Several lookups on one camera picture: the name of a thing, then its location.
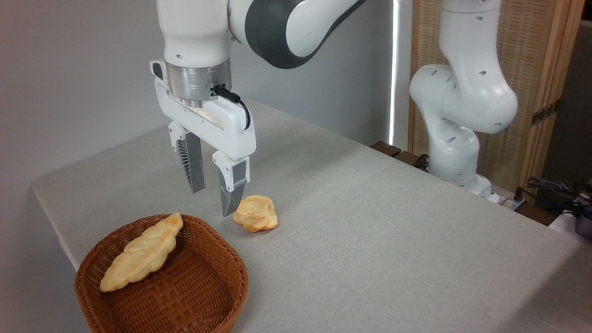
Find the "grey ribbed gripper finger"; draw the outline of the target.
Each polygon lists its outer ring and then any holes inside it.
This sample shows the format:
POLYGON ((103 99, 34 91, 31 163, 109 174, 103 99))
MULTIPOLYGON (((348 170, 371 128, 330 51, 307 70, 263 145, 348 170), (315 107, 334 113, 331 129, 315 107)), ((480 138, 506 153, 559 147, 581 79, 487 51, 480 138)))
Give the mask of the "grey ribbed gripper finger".
POLYGON ((228 217, 237 211, 245 185, 250 182, 250 157, 233 160, 218 150, 213 162, 218 169, 222 215, 228 217))
POLYGON ((179 154, 191 192, 205 188, 201 140, 177 122, 168 126, 172 149, 179 154))

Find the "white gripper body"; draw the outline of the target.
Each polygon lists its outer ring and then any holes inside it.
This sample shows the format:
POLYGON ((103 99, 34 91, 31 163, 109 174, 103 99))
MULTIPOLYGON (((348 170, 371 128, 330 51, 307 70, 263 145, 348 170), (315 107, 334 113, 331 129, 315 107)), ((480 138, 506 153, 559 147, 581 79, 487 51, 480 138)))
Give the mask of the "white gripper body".
POLYGON ((231 89, 231 62, 184 68, 163 60, 150 62, 157 100, 165 116, 194 133, 231 160, 254 153, 254 121, 231 89))

